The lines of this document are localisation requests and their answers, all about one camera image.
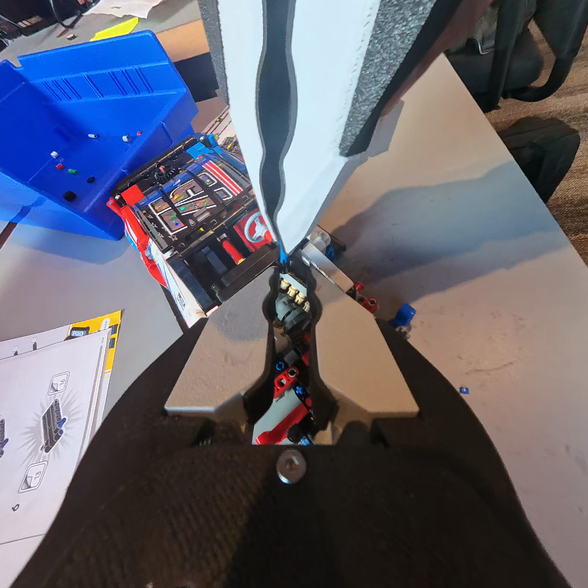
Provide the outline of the grey desk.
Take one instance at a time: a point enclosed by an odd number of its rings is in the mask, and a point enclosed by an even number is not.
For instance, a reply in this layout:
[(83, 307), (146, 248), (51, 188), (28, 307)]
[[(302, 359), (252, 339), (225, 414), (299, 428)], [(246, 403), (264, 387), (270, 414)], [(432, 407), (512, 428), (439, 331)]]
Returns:
[[(15, 587), (587, 587), (587, 266), (445, 55), (319, 225), (420, 414), (255, 446), (164, 415), (182, 333), (125, 239), (18, 225), (1, 340), (124, 309), (105, 420)], [(470, 394), (459, 393), (461, 386)]]

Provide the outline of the black bag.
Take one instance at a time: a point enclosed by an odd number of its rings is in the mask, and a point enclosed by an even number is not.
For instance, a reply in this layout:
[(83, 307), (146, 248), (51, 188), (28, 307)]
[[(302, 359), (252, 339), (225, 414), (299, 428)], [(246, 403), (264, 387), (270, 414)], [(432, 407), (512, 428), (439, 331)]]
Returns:
[(579, 131), (557, 118), (529, 116), (497, 134), (547, 204), (574, 162), (581, 143)]

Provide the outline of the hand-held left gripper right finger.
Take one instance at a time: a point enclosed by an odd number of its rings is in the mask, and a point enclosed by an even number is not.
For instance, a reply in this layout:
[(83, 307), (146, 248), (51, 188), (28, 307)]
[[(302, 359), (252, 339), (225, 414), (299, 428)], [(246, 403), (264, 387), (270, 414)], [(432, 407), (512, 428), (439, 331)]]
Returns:
[(319, 377), (313, 397), (317, 424), (343, 430), (351, 422), (407, 419), (419, 407), (376, 319), (319, 271), (312, 271), (313, 349)]

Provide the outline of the paper sheet with drawings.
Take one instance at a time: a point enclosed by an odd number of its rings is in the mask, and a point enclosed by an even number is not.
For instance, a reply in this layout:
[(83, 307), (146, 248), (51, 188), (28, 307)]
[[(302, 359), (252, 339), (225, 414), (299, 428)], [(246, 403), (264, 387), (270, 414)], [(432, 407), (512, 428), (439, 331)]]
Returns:
[(146, 19), (149, 12), (162, 2), (166, 1), (97, 1), (86, 14)]

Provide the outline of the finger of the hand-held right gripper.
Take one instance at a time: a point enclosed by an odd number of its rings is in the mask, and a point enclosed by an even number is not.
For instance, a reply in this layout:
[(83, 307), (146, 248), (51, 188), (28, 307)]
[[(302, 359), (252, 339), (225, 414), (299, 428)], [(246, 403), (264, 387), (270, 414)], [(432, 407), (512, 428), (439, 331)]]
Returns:
[(282, 1), (219, 1), (229, 106), (254, 191), (282, 246)]
[(357, 166), (340, 153), (379, 1), (297, 1), (291, 56), (296, 120), (283, 160), (276, 226), (291, 254), (313, 231)]

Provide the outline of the toy brick race car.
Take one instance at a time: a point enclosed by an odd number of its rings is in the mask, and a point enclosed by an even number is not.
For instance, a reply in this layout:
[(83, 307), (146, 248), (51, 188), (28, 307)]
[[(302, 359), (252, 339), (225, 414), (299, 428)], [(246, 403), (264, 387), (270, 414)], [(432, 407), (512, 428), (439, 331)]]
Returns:
[(334, 263), (345, 246), (317, 226), (279, 267), (273, 241), (248, 177), (212, 149), (213, 136), (189, 137), (112, 191), (108, 207), (152, 277), (174, 300), (187, 326), (202, 327), (213, 311), (266, 269), (279, 269), (273, 328), (276, 356), (273, 401), (254, 426), (254, 443), (311, 445), (342, 430), (320, 427), (313, 397), (319, 377), (311, 367), (312, 271), (338, 285), (373, 315), (379, 301), (362, 293)]

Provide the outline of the holographic sticker sheet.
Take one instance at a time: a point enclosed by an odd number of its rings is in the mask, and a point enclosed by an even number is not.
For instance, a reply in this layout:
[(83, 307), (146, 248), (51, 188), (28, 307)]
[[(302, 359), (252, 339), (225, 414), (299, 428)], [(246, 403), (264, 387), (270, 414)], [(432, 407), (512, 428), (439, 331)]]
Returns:
[(230, 161), (235, 168), (245, 175), (248, 174), (228, 106), (221, 110), (220, 114), (210, 122), (203, 133), (207, 136), (213, 136), (213, 139), (209, 139), (209, 141), (213, 144), (212, 149), (214, 151), (217, 151), (221, 157)]

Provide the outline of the yellow paper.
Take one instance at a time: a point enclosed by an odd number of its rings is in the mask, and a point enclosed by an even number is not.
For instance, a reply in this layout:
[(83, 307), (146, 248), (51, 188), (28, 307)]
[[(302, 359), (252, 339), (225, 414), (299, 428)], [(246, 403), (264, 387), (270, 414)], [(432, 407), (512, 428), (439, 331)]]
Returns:
[(139, 24), (139, 18), (133, 17), (131, 19), (125, 20), (120, 22), (116, 25), (110, 26), (106, 29), (98, 31), (95, 33), (92, 38), (90, 39), (91, 42), (96, 42), (99, 40), (108, 40), (111, 38), (117, 38), (119, 36), (124, 36), (132, 33), (136, 26)]

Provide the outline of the blue plastic bin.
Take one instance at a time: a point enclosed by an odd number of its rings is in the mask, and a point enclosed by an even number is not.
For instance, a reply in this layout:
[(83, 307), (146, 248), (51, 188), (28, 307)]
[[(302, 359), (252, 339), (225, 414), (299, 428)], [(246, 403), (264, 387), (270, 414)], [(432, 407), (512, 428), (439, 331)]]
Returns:
[[(193, 97), (150, 31), (1, 61), (1, 222), (100, 239), (123, 237), (107, 207), (114, 186), (192, 134)], [(142, 127), (124, 175), (91, 202), (67, 204), (51, 182), (51, 152), (89, 130)]]

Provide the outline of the tan desk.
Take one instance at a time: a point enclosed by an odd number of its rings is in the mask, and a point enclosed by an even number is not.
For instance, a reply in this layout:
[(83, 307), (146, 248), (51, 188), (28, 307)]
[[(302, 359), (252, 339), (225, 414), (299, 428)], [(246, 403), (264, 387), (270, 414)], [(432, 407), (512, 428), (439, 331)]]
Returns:
[[(23, 55), (89, 42), (96, 33), (129, 19), (130, 15), (118, 18), (111, 14), (87, 13), (72, 32), (66, 32), (63, 36), (58, 36), (63, 28), (53, 25), (31, 36), (21, 36), (12, 40), (8, 47), (1, 51), (1, 60), (19, 66), (19, 58)], [(147, 18), (139, 19), (132, 33), (142, 31), (153, 32), (172, 62), (209, 51), (197, 1), (161, 2), (149, 11)]]

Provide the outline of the loose small brick pieces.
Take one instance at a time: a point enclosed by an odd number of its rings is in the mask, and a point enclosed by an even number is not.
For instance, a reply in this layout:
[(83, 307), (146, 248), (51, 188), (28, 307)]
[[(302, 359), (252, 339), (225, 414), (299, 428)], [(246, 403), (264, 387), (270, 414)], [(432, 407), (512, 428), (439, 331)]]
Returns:
[(114, 133), (89, 130), (70, 146), (51, 152), (49, 177), (64, 202), (82, 206), (108, 192), (124, 175), (144, 134), (142, 127)]

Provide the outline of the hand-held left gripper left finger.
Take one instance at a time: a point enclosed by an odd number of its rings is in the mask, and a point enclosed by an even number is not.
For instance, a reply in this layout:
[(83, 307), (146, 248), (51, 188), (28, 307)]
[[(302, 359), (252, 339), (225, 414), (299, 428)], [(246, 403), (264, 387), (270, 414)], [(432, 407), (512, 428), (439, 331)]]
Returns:
[(171, 417), (255, 424), (273, 401), (273, 316), (280, 270), (266, 269), (212, 312), (165, 403)]

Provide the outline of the open instruction booklet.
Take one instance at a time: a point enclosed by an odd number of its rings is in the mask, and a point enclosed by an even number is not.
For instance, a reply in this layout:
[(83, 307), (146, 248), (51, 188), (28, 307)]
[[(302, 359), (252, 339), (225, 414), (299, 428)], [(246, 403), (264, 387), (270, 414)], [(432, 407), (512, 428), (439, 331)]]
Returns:
[(1, 342), (1, 546), (42, 537), (98, 430), (122, 311)]

